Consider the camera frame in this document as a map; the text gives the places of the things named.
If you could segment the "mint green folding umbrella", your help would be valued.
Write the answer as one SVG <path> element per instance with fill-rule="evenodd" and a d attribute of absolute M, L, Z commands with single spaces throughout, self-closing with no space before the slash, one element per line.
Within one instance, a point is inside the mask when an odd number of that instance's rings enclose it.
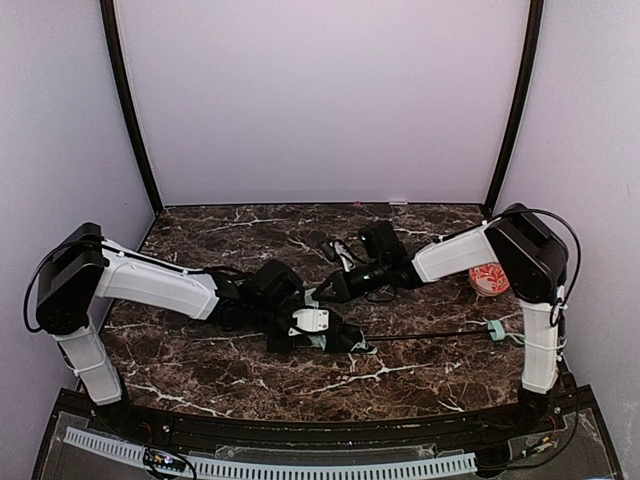
<path fill-rule="evenodd" d="M 312 299 L 312 289 L 302 289 L 294 292 L 292 297 L 278 308 L 274 316 L 281 316 L 287 321 L 289 327 L 292 323 L 292 314 L 302 308 L 319 308 L 319 302 Z M 494 342 L 501 342 L 511 339 L 516 344 L 525 343 L 525 335 L 522 333 L 508 332 L 504 329 L 504 325 L 499 320 L 490 320 L 481 324 L 480 329 L 468 331 L 446 331 L 436 333 L 418 333 L 418 334 L 401 334 L 401 335 L 382 335 L 368 336 L 362 328 L 357 325 L 344 322 L 342 317 L 331 309 L 330 311 L 330 327 L 326 332 L 305 335 L 310 340 L 309 347 L 320 350 L 324 353 L 356 353 L 364 355 L 372 355 L 377 352 L 376 342 L 395 342 L 395 341 L 411 341 L 411 340 L 432 340 L 445 338 L 458 338 L 465 336 L 481 336 L 487 337 Z"/>

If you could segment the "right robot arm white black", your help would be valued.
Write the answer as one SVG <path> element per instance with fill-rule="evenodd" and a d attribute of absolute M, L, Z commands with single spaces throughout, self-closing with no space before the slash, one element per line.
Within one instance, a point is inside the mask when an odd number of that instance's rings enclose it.
<path fill-rule="evenodd" d="M 522 309 L 522 387 L 547 394 L 558 378 L 564 311 L 576 280 L 567 275 L 569 249 L 543 222 L 545 216 L 559 218 L 516 203 L 414 253 L 407 251 L 390 222 L 373 222 L 358 232 L 368 262 L 335 271 L 312 297 L 319 302 L 346 303 L 382 287 L 416 289 L 472 268 L 497 264 Z"/>

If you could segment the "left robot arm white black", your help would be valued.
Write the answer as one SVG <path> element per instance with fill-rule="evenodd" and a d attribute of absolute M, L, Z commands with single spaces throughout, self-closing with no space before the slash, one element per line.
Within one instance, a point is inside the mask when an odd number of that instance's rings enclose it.
<path fill-rule="evenodd" d="M 95 299 L 131 301 L 223 325 L 260 322 L 284 346 L 327 327 L 324 314 L 307 303 L 301 279 L 280 261 L 255 272 L 192 269 L 132 251 L 105 238 L 99 225 L 84 223 L 40 260 L 22 315 L 29 333 L 54 339 L 99 408 L 128 400 L 124 380 L 92 324 Z"/>

